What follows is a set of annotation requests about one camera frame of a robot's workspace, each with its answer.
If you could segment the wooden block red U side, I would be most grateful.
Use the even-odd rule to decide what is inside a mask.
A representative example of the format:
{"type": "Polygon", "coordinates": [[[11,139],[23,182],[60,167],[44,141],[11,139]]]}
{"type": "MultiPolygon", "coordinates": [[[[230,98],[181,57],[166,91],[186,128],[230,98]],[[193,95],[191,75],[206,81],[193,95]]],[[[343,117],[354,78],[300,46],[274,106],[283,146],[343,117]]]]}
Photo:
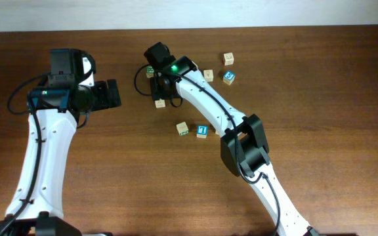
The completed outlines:
{"type": "Polygon", "coordinates": [[[155,106],[156,108],[164,108],[165,107],[165,100],[159,99],[155,100],[155,106]]]}

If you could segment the green N wooden block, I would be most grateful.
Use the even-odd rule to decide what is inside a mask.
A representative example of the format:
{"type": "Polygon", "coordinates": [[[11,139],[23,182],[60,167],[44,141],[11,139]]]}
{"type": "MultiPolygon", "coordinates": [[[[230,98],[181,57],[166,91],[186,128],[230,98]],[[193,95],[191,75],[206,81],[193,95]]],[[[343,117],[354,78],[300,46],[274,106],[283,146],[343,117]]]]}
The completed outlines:
{"type": "Polygon", "coordinates": [[[177,128],[178,134],[180,136],[184,136],[184,135],[189,133],[189,128],[188,128],[188,125],[186,124],[186,122],[181,122],[181,123],[177,124],[176,128],[177,128]]]}

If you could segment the blue I wooden block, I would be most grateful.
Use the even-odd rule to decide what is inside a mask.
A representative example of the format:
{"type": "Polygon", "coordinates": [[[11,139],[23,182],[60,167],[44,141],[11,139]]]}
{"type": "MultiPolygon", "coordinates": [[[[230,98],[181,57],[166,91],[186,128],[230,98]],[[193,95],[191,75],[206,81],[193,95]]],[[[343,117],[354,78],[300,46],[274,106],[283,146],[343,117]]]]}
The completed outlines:
{"type": "Polygon", "coordinates": [[[209,129],[208,126],[198,125],[197,131],[196,131],[196,136],[198,138],[207,138],[208,129],[209,129]]]}

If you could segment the blue 5 wooden block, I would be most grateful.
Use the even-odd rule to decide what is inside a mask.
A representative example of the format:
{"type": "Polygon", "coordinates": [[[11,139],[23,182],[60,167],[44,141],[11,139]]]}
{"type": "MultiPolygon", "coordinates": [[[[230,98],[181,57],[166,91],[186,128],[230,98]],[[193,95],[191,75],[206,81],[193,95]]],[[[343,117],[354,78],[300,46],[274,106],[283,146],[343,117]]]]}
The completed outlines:
{"type": "Polygon", "coordinates": [[[223,75],[222,81],[227,85],[231,85],[234,82],[235,77],[235,73],[232,71],[226,71],[223,75]]]}

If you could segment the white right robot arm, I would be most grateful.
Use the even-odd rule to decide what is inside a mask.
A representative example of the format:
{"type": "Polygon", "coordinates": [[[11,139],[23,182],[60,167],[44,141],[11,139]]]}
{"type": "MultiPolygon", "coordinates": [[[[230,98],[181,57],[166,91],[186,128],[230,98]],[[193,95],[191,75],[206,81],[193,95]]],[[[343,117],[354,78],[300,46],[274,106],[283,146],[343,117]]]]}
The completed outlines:
{"type": "Polygon", "coordinates": [[[183,56],[147,56],[158,90],[190,102],[218,130],[221,158],[241,177],[264,205],[276,235],[317,235],[278,181],[269,157],[262,121],[233,108],[205,80],[197,65],[183,56]]]}

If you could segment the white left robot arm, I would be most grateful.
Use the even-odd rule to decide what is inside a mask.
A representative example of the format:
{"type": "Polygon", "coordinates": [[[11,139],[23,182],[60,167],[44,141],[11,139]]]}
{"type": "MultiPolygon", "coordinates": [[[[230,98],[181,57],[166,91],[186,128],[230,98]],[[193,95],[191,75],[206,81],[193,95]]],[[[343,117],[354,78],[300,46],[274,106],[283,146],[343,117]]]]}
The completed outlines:
{"type": "Polygon", "coordinates": [[[90,113],[121,105],[114,79],[95,81],[95,59],[84,50],[52,49],[51,70],[27,94],[28,145],[16,193],[0,235],[81,235],[64,221],[62,189],[68,150],[90,113]]]}

